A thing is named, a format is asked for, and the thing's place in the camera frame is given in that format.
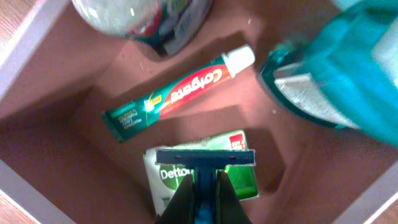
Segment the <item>red green toothpaste tube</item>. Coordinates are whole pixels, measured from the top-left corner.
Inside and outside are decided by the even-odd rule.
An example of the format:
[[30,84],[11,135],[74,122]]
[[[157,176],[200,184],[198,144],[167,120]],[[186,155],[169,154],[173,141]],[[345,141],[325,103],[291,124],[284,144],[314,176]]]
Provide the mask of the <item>red green toothpaste tube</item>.
[[124,142],[183,105],[232,80],[255,62],[248,44],[216,59],[136,100],[101,114],[114,138]]

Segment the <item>pink cardboard box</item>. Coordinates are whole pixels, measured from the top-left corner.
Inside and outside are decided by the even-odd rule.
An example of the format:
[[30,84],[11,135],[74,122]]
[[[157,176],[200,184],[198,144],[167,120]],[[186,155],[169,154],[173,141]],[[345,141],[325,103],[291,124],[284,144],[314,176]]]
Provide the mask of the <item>pink cardboard box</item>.
[[[256,70],[292,34],[314,36],[330,1],[216,1],[197,36],[155,62],[143,45],[92,29],[70,1],[38,1],[1,62],[1,162],[8,195],[44,223],[152,223],[143,152],[245,130],[260,196],[253,223],[363,223],[397,192],[397,149],[284,110]],[[242,44],[257,64],[125,143],[101,113]]]

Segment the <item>teal mouthwash bottle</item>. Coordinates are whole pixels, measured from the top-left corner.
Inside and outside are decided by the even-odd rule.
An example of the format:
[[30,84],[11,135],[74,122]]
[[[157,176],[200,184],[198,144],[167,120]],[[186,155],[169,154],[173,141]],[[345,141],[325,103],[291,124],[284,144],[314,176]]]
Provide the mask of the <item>teal mouthwash bottle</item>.
[[308,44],[280,43],[257,76],[301,118],[396,145],[397,2],[351,3]]

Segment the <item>purple foaming soap pump bottle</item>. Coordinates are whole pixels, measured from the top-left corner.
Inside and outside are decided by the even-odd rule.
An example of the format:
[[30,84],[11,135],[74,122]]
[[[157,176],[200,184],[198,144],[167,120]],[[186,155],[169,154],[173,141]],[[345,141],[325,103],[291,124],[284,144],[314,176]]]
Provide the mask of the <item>purple foaming soap pump bottle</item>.
[[206,19],[212,0],[73,0],[79,15],[104,34],[136,40],[159,56],[181,51]]

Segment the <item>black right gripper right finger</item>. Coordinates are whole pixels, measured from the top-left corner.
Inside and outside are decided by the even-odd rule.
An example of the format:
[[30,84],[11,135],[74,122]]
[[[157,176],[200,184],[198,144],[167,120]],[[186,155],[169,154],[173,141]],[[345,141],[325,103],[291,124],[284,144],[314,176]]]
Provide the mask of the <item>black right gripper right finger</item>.
[[251,224],[245,214],[236,192],[225,172],[218,172],[215,190],[215,223],[217,224]]

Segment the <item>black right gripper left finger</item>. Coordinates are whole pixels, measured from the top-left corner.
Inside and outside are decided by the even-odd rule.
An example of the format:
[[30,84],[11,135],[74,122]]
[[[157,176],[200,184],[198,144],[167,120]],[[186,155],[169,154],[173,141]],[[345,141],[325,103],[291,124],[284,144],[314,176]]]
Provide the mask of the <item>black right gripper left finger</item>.
[[195,192],[193,176],[186,175],[155,224],[192,224],[195,218],[194,212]]

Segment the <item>blue disposable razor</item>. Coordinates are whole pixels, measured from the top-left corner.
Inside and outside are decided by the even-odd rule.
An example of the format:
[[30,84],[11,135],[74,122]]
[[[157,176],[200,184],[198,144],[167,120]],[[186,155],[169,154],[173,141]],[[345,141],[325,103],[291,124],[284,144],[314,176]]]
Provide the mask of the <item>blue disposable razor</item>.
[[194,223],[215,223],[215,190],[217,173],[226,166],[255,166],[255,151],[158,149],[156,163],[180,165],[194,170]]

